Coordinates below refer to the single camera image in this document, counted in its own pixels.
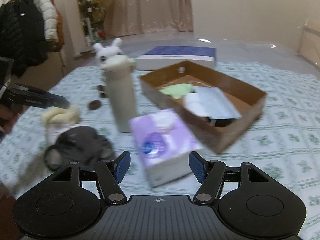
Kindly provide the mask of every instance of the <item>purple tissue box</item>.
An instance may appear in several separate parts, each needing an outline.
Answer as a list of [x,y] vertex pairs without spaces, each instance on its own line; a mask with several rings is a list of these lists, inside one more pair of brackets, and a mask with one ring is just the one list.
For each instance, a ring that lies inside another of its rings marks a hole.
[[172,109],[133,118],[130,126],[153,187],[191,173],[189,153],[202,146]]

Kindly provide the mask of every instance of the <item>blue gripper pad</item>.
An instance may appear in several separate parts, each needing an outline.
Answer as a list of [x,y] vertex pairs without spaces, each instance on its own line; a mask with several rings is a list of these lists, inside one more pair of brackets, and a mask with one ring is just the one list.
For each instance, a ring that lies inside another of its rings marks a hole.
[[189,166],[199,183],[205,180],[204,164],[193,153],[189,154]]
[[120,183],[124,178],[125,174],[127,173],[130,167],[131,162],[129,152],[123,152],[122,154],[124,154],[124,157],[118,162],[115,172],[115,180],[118,183]]

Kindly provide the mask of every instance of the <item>metal screw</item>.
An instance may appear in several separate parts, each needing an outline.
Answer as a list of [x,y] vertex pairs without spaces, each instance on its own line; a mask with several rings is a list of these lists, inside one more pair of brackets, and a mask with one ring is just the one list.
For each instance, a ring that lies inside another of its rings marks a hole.
[[113,193],[108,197],[111,201],[118,202],[124,199],[124,196],[119,193]]
[[211,196],[206,193],[201,193],[196,196],[196,199],[202,202],[205,202],[205,201],[209,201],[211,199]]
[[185,70],[186,70],[185,67],[179,67],[178,72],[182,74],[185,72]]

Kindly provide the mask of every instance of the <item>white plush bunny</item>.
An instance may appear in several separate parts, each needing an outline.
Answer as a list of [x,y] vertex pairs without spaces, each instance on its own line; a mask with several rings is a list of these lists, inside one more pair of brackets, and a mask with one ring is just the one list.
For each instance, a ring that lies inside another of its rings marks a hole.
[[122,44],[122,39],[116,38],[113,40],[110,46],[103,47],[100,43],[95,43],[93,48],[96,50],[96,60],[98,64],[103,63],[108,58],[123,54],[120,49],[120,45]]

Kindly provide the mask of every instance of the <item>curtain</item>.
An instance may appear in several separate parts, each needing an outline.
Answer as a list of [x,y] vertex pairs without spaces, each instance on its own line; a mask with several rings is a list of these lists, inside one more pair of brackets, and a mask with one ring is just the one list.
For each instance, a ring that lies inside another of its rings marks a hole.
[[115,37],[193,31],[191,0],[113,0],[105,8],[103,27]]

